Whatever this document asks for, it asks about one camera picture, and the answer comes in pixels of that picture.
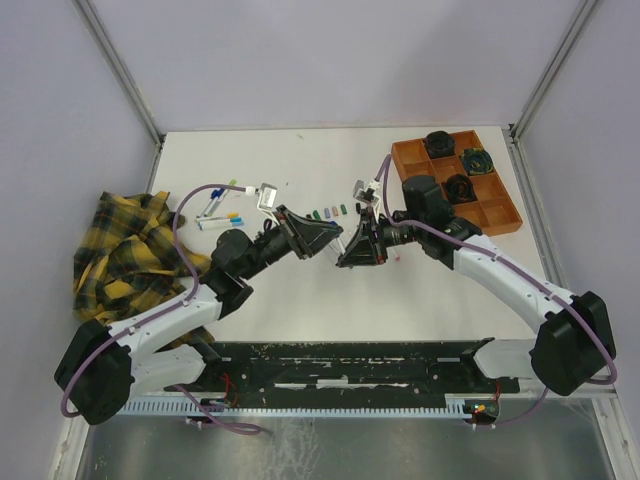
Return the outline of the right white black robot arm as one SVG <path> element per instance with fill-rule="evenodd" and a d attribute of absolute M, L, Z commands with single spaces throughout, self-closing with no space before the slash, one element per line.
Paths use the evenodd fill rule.
<path fill-rule="evenodd" d="M 340 268 L 382 265 L 392 247 L 417 243 L 430 258 L 492 293 L 530 328 L 532 340 L 486 339 L 458 368 L 467 389 L 481 391 L 503 377 L 539 380 L 569 396 L 585 383 L 617 379 L 615 342 L 605 302 L 543 280 L 504 254 L 472 222 L 455 214 L 432 176 L 405 180 L 405 207 L 389 212 L 387 183 L 357 181 L 359 224 L 340 255 Z"/>

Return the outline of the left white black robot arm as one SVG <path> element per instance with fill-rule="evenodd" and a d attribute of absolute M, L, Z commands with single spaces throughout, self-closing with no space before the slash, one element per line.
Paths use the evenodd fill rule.
<path fill-rule="evenodd" d="M 284 256 L 314 257 L 339 238 L 334 223 L 298 216 L 285 206 L 269 230 L 250 238 L 232 228 L 218 238 L 211 268 L 190 290 L 144 313 L 110 325 L 81 325 L 55 373 L 65 417 L 98 425 L 141 395 L 193 383 L 209 390 L 221 378 L 221 358 L 206 341 L 172 341 L 238 310 L 252 294 L 247 280 Z"/>

